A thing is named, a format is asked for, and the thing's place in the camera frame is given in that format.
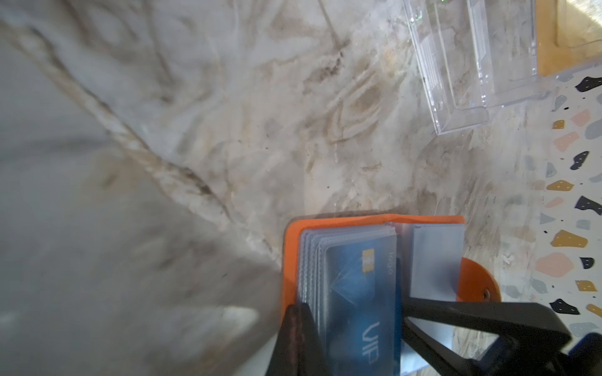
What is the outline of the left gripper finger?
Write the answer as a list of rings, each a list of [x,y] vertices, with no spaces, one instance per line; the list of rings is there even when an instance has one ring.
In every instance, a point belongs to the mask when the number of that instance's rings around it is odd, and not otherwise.
[[[331,375],[309,305],[285,310],[266,376]]]

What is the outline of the orange card holder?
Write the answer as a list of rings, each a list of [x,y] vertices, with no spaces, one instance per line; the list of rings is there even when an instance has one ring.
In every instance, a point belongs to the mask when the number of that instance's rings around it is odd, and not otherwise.
[[[464,258],[462,216],[376,215],[337,219],[304,219],[285,232],[285,306],[306,303],[325,352],[325,253],[356,241],[397,236],[394,371],[408,375],[427,363],[401,338],[401,296],[442,302],[498,302],[499,286],[481,265]]]

